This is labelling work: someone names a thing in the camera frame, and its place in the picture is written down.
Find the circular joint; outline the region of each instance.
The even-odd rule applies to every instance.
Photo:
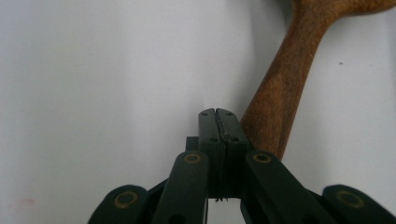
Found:
[[[349,207],[362,208],[364,206],[364,200],[361,197],[343,189],[336,193],[336,197],[339,202]]]
[[[268,163],[271,162],[272,159],[264,153],[258,153],[253,156],[253,160],[260,163]]]
[[[201,157],[198,154],[188,154],[184,157],[184,162],[195,164],[201,161]]]
[[[120,209],[125,209],[136,203],[138,198],[139,197],[135,192],[131,190],[124,191],[123,193],[117,195],[117,197],[114,199],[114,205]]]

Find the wooden utensil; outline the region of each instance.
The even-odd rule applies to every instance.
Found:
[[[282,159],[318,44],[346,15],[375,13],[396,0],[291,0],[293,18],[283,43],[254,95],[241,125],[257,149]]]

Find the white backdrop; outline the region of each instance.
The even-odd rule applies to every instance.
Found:
[[[0,223],[86,223],[168,177],[210,107],[242,117],[287,30],[276,0],[0,0]],[[284,163],[396,214],[396,9],[325,35]],[[237,200],[208,223],[243,223]]]

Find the white surface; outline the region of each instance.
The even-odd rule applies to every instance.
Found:
[[[1,0],[0,223],[86,223],[112,189],[164,180],[200,111],[242,116],[289,18],[275,0]],[[393,214],[395,21],[332,26],[284,158],[307,188]],[[208,223],[242,223],[238,206],[210,204]]]

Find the wooden handle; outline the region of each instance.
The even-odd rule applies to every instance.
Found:
[[[345,15],[395,5],[396,0],[292,0],[290,28],[241,119],[255,148],[282,159],[311,63],[329,26]]]

